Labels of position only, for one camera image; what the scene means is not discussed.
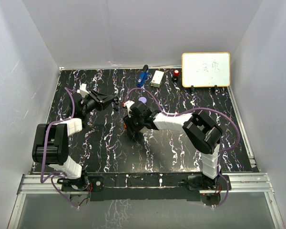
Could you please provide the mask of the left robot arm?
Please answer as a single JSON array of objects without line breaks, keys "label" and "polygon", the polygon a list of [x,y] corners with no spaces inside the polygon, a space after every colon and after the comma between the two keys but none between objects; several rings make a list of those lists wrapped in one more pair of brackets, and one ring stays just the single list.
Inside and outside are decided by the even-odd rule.
[{"label": "left robot arm", "polygon": [[83,130],[82,122],[90,112],[102,111],[112,103],[119,104],[119,99],[94,90],[79,89],[76,94],[80,99],[75,101],[72,95],[74,90],[65,90],[71,100],[71,114],[65,119],[37,126],[32,159],[41,164],[41,183],[58,176],[72,179],[74,187],[85,190],[89,179],[82,174],[82,166],[69,155],[69,137]]}]

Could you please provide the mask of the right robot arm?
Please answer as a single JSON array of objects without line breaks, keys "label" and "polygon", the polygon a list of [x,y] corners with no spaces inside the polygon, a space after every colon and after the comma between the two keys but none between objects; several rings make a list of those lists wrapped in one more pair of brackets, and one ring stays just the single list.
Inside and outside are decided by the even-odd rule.
[{"label": "right robot arm", "polygon": [[204,111],[187,114],[163,114],[151,111],[143,102],[126,101],[123,108],[127,115],[123,118],[128,134],[134,135],[143,128],[171,130],[185,134],[194,148],[201,153],[201,187],[214,189],[220,184],[218,164],[222,129]]}]

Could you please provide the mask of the purple earbud case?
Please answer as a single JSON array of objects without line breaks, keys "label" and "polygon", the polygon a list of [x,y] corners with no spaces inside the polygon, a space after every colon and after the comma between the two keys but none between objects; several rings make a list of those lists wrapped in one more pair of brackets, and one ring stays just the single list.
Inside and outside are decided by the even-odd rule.
[{"label": "purple earbud case", "polygon": [[142,102],[143,104],[146,104],[147,103],[147,99],[145,98],[145,97],[140,97],[139,99],[138,99],[140,102]]}]

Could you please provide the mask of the black earbud case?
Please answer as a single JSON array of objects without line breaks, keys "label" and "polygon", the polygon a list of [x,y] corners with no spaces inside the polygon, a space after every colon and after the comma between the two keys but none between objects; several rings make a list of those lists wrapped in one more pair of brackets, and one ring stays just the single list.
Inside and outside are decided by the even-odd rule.
[{"label": "black earbud case", "polygon": [[116,105],[119,105],[119,98],[117,96],[114,97],[113,101]]}]

